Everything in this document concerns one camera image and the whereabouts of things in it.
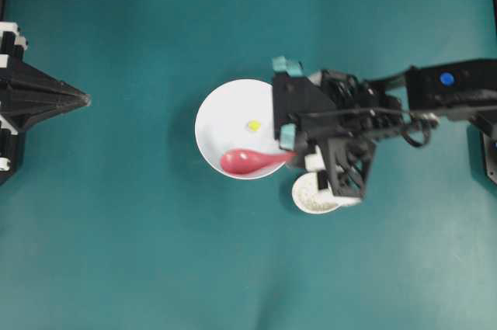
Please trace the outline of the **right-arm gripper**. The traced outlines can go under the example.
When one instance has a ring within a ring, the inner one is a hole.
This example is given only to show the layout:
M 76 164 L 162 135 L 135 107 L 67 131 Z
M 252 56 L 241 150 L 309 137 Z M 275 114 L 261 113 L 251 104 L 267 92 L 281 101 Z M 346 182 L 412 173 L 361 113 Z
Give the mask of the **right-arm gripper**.
M 300 144 L 296 158 L 289 166 L 318 173 L 318 188 L 330 185 L 335 196 L 356 197 L 363 200 L 367 176 L 376 145 L 368 140 L 352 137 L 326 138 L 316 141 L 306 134 L 298 134 Z

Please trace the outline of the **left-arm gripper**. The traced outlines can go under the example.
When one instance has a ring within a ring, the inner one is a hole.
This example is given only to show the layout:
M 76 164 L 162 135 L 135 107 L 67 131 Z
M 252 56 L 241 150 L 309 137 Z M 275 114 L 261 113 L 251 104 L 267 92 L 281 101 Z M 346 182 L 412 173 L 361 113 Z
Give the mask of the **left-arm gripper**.
M 25 132 L 34 125 L 61 114 L 91 105 L 90 96 L 62 80 L 53 78 L 22 61 L 26 38 L 16 23 L 1 22 L 1 184 L 4 185 L 23 162 Z M 15 100 L 21 89 L 74 96 L 76 102 L 30 108 Z

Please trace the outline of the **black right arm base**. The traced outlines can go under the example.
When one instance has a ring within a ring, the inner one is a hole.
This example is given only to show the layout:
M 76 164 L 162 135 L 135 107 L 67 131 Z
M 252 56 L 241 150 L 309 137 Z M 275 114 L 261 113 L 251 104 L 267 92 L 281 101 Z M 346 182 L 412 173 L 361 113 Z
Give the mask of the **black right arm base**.
M 483 186 L 496 188 L 496 140 L 473 125 L 466 129 L 471 175 Z

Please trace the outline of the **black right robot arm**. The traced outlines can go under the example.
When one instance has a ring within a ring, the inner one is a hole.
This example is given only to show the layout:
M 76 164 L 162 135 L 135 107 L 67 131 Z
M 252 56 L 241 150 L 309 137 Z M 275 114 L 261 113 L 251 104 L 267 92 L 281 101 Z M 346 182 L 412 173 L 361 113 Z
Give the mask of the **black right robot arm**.
M 379 141 L 401 137 L 426 146 L 440 118 L 466 120 L 496 136 L 496 62 L 475 59 L 361 80 L 322 69 L 305 75 L 295 63 L 274 68 L 273 134 L 280 148 L 296 153 L 304 168 L 311 155 L 318 191 L 359 203 Z

